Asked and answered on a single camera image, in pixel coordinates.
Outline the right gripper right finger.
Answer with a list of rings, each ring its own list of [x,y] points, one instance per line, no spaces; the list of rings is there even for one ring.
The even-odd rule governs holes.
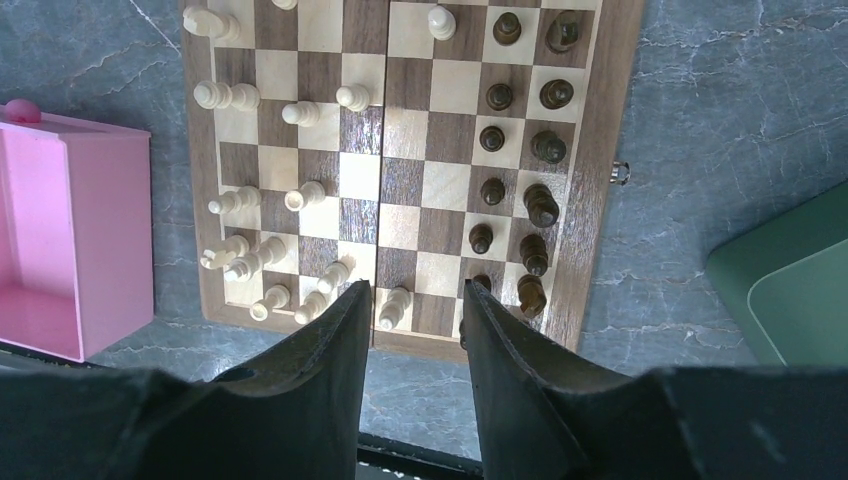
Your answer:
[[[513,316],[478,280],[464,286],[462,338],[487,479],[579,479],[592,470],[556,402],[629,382]]]

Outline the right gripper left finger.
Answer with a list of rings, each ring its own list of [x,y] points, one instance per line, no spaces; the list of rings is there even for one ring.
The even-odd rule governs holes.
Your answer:
[[[218,374],[227,479],[352,479],[372,287],[349,286],[319,317]]]

